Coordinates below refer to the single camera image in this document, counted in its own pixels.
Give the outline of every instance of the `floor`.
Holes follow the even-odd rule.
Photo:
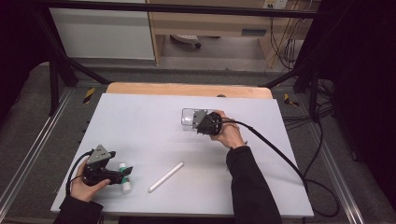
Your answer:
[[[177,82],[221,85],[257,86],[287,71],[282,66],[268,68],[261,54],[258,41],[251,38],[213,38],[202,37],[202,47],[177,43],[166,38],[163,50],[163,63],[152,65],[128,65],[123,67],[92,68],[103,77],[117,81],[130,82]],[[50,206],[55,198],[57,187],[62,183],[78,141],[84,136],[84,130],[94,112],[106,86],[98,85],[78,74],[81,81],[76,88],[66,89],[70,93],[62,115],[53,127],[47,141],[40,149],[32,169],[18,186],[20,189],[15,198],[6,207],[6,218],[3,223],[50,223],[55,214]],[[303,116],[304,102],[307,94],[294,94],[291,86],[294,79],[273,88],[274,97],[278,100],[283,117]],[[95,93],[88,104],[82,101],[89,87],[95,87]],[[284,94],[300,106],[284,103]],[[325,97],[319,97],[324,103]],[[25,156],[35,138],[45,125],[50,111],[49,72],[46,66],[37,67],[31,74],[22,93],[21,99],[11,108],[7,120],[0,124],[1,153],[8,160],[0,160],[0,193],[1,203],[5,201],[5,192],[9,192],[9,183],[13,174],[20,169]],[[327,116],[321,120],[327,148],[346,181],[354,202],[359,208],[363,222],[352,222],[348,211],[343,209],[334,217],[322,217],[318,214],[308,218],[308,223],[396,223],[395,211],[376,185],[364,163],[351,159],[351,152],[339,127],[336,117]],[[313,157],[318,141],[315,137],[314,124],[306,123],[295,129],[287,126],[290,143],[301,170],[305,170]],[[317,180],[336,192],[324,153],[321,152],[314,162],[309,178]],[[311,186],[310,200],[319,211],[331,213],[335,203],[328,192]],[[117,217],[106,217],[106,223],[116,221]],[[302,223],[301,220],[286,220],[285,223]]]

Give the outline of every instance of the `wooden panel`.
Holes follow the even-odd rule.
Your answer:
[[[126,83],[114,82],[107,88],[107,93],[147,94],[147,95],[189,95],[218,96],[223,94],[233,98],[272,99],[272,93],[267,88],[245,86],[214,86],[189,84],[158,84],[158,83]]]

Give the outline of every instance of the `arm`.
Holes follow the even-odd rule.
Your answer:
[[[216,113],[222,118],[227,118],[222,111]],[[250,148],[243,141],[239,127],[234,123],[224,123],[220,134],[210,138],[220,141],[230,149],[226,161],[233,177],[231,190],[235,222],[237,224],[282,223],[271,190]]]
[[[64,198],[61,204],[61,212],[56,217],[56,224],[96,224],[99,220],[103,206],[99,203],[91,202],[97,191],[110,183],[109,179],[103,180],[95,186],[87,186],[82,177],[82,173],[87,160],[85,160],[77,171],[77,178],[72,182],[71,194]]]

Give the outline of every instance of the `white tube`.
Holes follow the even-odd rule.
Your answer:
[[[161,178],[159,181],[157,181],[153,186],[151,186],[148,189],[148,193],[151,193],[154,191],[156,188],[158,188],[167,178],[169,178],[172,174],[174,174],[178,169],[180,169],[184,165],[184,162],[179,163],[175,168],[173,168],[171,171],[169,171],[168,174],[166,174],[163,178]]]

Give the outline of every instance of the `hand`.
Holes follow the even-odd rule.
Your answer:
[[[215,113],[219,114],[223,121],[227,120],[223,111],[215,110]],[[220,133],[218,135],[210,135],[210,139],[221,142],[227,148],[237,148],[246,145],[239,132],[239,127],[235,123],[223,123]]]
[[[89,203],[93,196],[96,194],[97,191],[100,189],[104,188],[110,183],[109,179],[103,180],[99,182],[95,186],[88,186],[84,183],[83,181],[83,171],[84,167],[87,164],[87,160],[85,160],[79,167],[77,171],[77,178],[72,181],[72,190],[71,190],[71,196],[73,198],[79,199],[83,202]]]

